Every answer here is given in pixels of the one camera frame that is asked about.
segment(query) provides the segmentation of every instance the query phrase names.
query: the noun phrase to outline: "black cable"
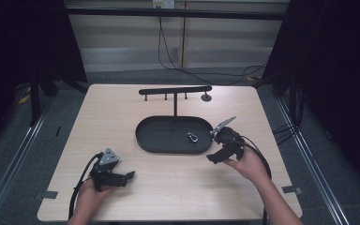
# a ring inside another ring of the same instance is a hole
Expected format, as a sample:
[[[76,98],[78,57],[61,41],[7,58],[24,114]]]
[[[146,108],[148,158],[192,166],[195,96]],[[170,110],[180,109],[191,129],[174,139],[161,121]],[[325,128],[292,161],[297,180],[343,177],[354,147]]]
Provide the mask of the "black cable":
[[[286,137],[284,140],[280,141],[280,142],[277,142],[277,145],[280,145],[282,143],[285,143],[286,141],[288,141],[291,137],[293,136],[293,133],[289,134],[288,137]]]
[[[250,149],[252,149],[252,151],[254,151],[256,153],[256,155],[259,157],[259,159],[262,161],[262,164],[264,165],[264,168],[267,172],[268,177],[270,178],[270,180],[272,179],[272,174],[271,174],[271,169],[270,166],[268,165],[267,160],[265,159],[265,157],[263,156],[262,152],[260,151],[260,149],[257,147],[257,145],[249,138],[245,137],[245,136],[241,136],[242,138],[248,140],[254,147],[250,146],[249,144],[246,143],[246,146],[249,147]],[[267,211],[264,209],[262,210],[262,224],[266,225],[267,224]]]
[[[245,77],[247,75],[250,75],[250,74],[253,74],[255,72],[257,72],[258,70],[260,70],[261,68],[265,68],[266,64],[267,63],[264,63],[262,65],[255,65],[255,66],[249,66],[249,67],[246,67],[243,71],[242,74],[228,74],[228,73],[208,73],[208,72],[204,72],[204,73],[199,73],[199,72],[189,72],[189,71],[186,71],[184,69],[181,69],[181,68],[178,68],[176,67],[176,65],[174,64],[170,54],[169,54],[169,49],[168,49],[168,45],[167,45],[167,42],[166,42],[166,38],[165,38],[165,34],[163,32],[163,28],[162,28],[162,20],[161,20],[161,17],[158,17],[158,20],[159,20],[159,40],[158,40],[158,48],[157,48],[157,51],[158,51],[158,61],[159,63],[166,69],[171,69],[171,70],[177,70],[179,72],[182,72],[182,73],[185,73],[187,75],[190,75],[198,80],[200,80],[201,82],[204,82],[204,83],[209,83],[209,84],[212,84],[212,85],[234,85],[234,84],[237,84],[237,83],[240,83],[241,81],[243,81],[245,79]],[[165,49],[166,49],[166,54],[168,55],[168,58],[169,58],[169,61],[171,62],[171,65],[172,67],[167,67],[165,66],[162,61],[160,60],[160,45],[161,45],[161,37],[163,39],[163,42],[165,44]],[[249,72],[249,73],[246,73],[247,69],[249,68],[255,68],[257,67],[255,70]],[[229,82],[229,83],[214,83],[214,82],[209,82],[207,80],[204,80],[200,77],[198,77],[197,75],[222,75],[222,76],[231,76],[231,77],[240,77],[240,79],[238,79],[237,81],[235,82]]]
[[[74,214],[74,205],[75,205],[75,199],[77,198],[78,192],[80,191],[80,188],[83,184],[83,178],[84,175],[87,172],[87,169],[89,169],[90,164],[95,160],[96,158],[101,158],[103,156],[103,153],[95,154],[87,163],[86,167],[83,170],[83,173],[81,175],[80,180],[78,181],[77,186],[74,188],[74,192],[72,192],[71,201],[69,202],[69,211],[68,211],[68,220],[72,218],[72,215]]]
[[[305,102],[306,102],[306,98],[303,95],[303,92],[302,92],[302,90],[301,90],[301,88],[299,86],[297,88],[297,96],[298,96],[299,113],[298,113],[297,121],[295,123],[296,123],[296,126],[298,128],[300,128],[300,126],[302,124],[304,105],[305,105]]]
[[[291,125],[291,123],[288,123],[288,124],[279,126],[278,128],[276,128],[276,129],[273,130],[273,133],[276,133],[276,132],[278,132],[281,128],[286,127],[286,126],[290,126],[290,125]]]
[[[289,131],[292,132],[293,129],[296,129],[296,127],[295,126],[290,126],[290,127],[284,128],[284,129],[273,131],[273,134],[279,134],[279,133],[289,132]]]
[[[291,134],[294,134],[294,132],[293,132],[292,130],[287,130],[287,131],[288,131],[289,133],[291,133]],[[279,136],[279,137],[276,137],[276,140],[279,140],[279,139],[281,139],[281,138],[283,138],[283,137],[288,136],[289,133],[286,133],[286,134],[283,134],[283,135],[281,135],[281,136]]]

